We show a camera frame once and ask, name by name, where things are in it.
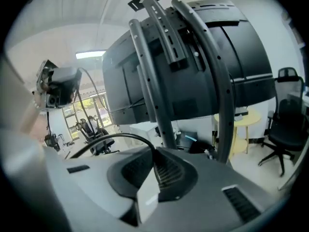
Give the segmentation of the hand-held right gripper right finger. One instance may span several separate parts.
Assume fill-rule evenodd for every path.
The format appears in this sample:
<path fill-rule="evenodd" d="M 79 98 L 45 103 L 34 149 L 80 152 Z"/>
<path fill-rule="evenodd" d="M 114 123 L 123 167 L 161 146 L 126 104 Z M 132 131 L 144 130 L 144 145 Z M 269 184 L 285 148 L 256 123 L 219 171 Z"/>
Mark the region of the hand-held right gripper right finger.
<path fill-rule="evenodd" d="M 260 232 L 287 202 L 277 200 L 231 167 L 198 154 L 170 150 L 197 171 L 193 188 L 176 201 L 159 203 L 152 215 L 139 226 L 143 232 Z M 239 190 L 259 212 L 244 222 L 225 190 Z"/>

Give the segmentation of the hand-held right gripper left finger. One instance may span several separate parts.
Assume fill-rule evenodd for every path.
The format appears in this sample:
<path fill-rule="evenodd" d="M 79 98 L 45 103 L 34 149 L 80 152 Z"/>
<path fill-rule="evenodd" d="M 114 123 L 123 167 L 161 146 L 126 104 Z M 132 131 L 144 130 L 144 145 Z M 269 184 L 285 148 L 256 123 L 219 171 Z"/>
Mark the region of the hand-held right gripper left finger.
<path fill-rule="evenodd" d="M 45 148 L 45 160 L 54 192 L 65 212 L 70 232 L 156 232 L 145 225 L 133 227 L 121 220 L 133 205 L 110 186 L 110 166 L 148 147 L 97 157 L 64 160 L 55 150 Z"/>

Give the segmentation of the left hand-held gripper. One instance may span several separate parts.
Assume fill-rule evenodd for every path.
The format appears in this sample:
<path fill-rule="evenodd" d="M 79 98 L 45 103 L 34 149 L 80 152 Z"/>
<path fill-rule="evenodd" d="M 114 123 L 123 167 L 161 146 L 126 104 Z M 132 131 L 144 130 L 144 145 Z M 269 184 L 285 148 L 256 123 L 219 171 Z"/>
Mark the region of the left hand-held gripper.
<path fill-rule="evenodd" d="M 35 95 L 39 108 L 50 112 L 58 105 L 72 103 L 76 92 L 76 84 L 80 82 L 82 73 L 74 67 L 57 67 L 50 60 L 44 60 L 37 72 Z"/>

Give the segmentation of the person's left forearm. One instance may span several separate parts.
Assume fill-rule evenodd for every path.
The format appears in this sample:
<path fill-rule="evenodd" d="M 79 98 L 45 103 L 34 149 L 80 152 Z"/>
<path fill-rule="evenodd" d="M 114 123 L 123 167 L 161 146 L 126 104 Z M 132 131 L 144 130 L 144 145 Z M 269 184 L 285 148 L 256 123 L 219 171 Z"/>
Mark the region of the person's left forearm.
<path fill-rule="evenodd" d="M 22 116 L 20 131 L 29 134 L 40 114 L 40 107 L 36 103 L 30 103 Z"/>

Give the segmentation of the large glass window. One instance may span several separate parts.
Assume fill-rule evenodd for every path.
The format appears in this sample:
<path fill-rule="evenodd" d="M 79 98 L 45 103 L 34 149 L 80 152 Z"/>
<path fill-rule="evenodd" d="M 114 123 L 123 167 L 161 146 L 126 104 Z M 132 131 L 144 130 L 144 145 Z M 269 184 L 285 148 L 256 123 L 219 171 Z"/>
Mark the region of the large glass window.
<path fill-rule="evenodd" d="M 99 127 L 109 127 L 113 124 L 110 113 L 103 107 L 107 107 L 105 92 L 100 93 L 100 96 L 92 95 L 82 100 L 82 103 L 86 114 L 82 109 L 80 101 L 62 109 L 67 128 L 74 141 L 81 137 L 81 133 L 79 133 L 75 126 L 78 122 L 81 122 L 82 119 L 87 120 L 86 116 L 92 116 L 94 119 L 98 119 Z"/>

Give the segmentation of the long ceiling lamp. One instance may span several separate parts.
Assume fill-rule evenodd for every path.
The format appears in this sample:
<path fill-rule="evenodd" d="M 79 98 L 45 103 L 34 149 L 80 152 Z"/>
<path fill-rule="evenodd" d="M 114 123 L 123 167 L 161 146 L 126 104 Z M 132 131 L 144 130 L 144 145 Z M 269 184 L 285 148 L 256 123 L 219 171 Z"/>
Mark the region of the long ceiling lamp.
<path fill-rule="evenodd" d="M 85 52 L 75 53 L 76 59 L 85 59 L 85 58 L 100 58 L 105 54 L 105 50 L 91 50 Z"/>

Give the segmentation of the black cabinet box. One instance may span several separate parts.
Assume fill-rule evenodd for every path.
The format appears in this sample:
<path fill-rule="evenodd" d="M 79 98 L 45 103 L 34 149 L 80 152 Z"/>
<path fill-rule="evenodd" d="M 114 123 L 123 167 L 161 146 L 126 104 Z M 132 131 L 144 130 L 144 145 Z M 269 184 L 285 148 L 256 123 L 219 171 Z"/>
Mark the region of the black cabinet box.
<path fill-rule="evenodd" d="M 176 145 L 179 150 L 190 154 L 216 155 L 216 149 L 205 140 L 198 139 L 196 132 L 180 131 L 176 134 Z"/>

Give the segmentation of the white table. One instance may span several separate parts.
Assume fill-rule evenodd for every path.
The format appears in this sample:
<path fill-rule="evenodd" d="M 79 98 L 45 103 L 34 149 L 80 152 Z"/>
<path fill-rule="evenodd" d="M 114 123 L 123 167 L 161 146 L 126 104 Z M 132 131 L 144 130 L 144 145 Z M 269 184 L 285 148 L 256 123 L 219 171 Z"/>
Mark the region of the white table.
<path fill-rule="evenodd" d="M 150 141 L 154 146 L 160 146 L 162 143 L 161 137 L 158 136 L 155 131 L 157 123 L 152 122 L 142 122 L 138 124 L 132 124 L 129 126 L 133 134 L 139 135 L 148 141 Z"/>

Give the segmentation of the white box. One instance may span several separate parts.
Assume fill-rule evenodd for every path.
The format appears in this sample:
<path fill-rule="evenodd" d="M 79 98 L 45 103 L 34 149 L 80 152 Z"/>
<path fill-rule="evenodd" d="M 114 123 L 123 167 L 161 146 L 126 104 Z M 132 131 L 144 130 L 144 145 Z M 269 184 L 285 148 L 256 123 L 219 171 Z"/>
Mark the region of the white box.
<path fill-rule="evenodd" d="M 235 108 L 235 115 L 234 115 L 234 120 L 235 121 L 240 121 L 243 119 L 244 116 L 248 115 L 249 111 L 247 107 L 236 107 Z"/>

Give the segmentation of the yellow round side table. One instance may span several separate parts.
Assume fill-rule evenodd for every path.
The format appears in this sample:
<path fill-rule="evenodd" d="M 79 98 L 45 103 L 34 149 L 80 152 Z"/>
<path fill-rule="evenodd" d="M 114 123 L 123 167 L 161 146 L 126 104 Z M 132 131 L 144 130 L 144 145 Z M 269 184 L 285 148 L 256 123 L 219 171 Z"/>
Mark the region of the yellow round side table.
<path fill-rule="evenodd" d="M 214 115 L 215 121 L 219 125 L 219 143 L 217 146 L 217 159 L 221 163 L 227 163 L 235 153 L 248 153 L 249 147 L 249 126 L 260 121 L 261 115 L 253 108 L 248 108 L 248 114 L 242 116 L 242 119 L 228 123 L 225 118 L 220 121 L 219 114 Z M 240 139 L 237 135 L 238 127 L 244 127 L 246 139 Z"/>

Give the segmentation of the black metal TV stand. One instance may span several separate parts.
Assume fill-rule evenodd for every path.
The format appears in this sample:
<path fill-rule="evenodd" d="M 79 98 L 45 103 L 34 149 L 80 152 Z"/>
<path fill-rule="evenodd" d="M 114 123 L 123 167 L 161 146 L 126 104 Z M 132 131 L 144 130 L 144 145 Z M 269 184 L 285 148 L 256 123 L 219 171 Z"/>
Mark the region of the black metal TV stand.
<path fill-rule="evenodd" d="M 183 42 L 176 29 L 167 19 L 166 13 L 157 0 L 140 0 L 149 17 L 155 22 L 159 38 L 169 62 L 176 62 L 185 56 Z M 221 51 L 212 33 L 201 17 L 187 3 L 182 0 L 172 0 L 171 4 L 184 18 L 196 36 L 207 60 L 212 74 L 216 97 L 219 106 L 219 144 L 217 160 L 227 163 L 230 149 L 234 142 L 234 96 L 229 72 L 222 58 Z M 173 135 L 171 120 L 166 109 L 166 101 L 160 86 L 156 66 L 144 36 L 139 20 L 129 21 L 129 29 L 139 59 L 138 70 L 141 72 L 141 86 L 146 88 L 144 98 L 149 98 L 147 107 L 152 107 L 159 126 L 164 146 L 175 148 L 176 141 Z"/>

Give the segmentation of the black television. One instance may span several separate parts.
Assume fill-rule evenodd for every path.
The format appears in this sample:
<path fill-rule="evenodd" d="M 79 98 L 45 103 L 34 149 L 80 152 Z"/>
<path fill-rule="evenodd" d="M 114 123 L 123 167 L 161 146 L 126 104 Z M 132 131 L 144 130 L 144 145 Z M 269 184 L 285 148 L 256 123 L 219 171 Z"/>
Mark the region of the black television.
<path fill-rule="evenodd" d="M 224 60 L 230 93 L 236 107 L 267 101 L 275 96 L 275 84 L 264 46 L 246 16 L 228 0 L 189 3 L 209 28 Z M 155 22 L 141 22 L 145 39 L 158 68 L 160 86 L 170 120 L 210 116 L 219 112 L 215 86 L 206 56 L 185 20 L 172 7 L 166 17 L 178 31 L 186 55 L 168 63 Z M 102 71 L 110 114 L 115 124 L 155 121 L 147 87 L 140 83 L 138 55 L 130 32 L 123 34 L 104 53 Z"/>

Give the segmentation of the black mesh office chair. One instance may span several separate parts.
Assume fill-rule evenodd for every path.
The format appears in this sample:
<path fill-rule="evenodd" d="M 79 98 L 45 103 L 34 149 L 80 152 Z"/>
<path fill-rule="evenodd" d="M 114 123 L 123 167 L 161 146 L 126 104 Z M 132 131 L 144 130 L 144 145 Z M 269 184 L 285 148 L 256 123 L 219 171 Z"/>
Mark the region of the black mesh office chair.
<path fill-rule="evenodd" d="M 270 158 L 278 157 L 281 165 L 280 176 L 284 176 L 284 156 L 294 159 L 292 151 L 303 149 L 308 138 L 305 115 L 302 113 L 304 81 L 292 67 L 278 71 L 274 79 L 276 90 L 275 111 L 268 116 L 268 142 L 262 142 L 261 147 L 267 146 L 273 150 L 258 163 L 261 166 Z"/>

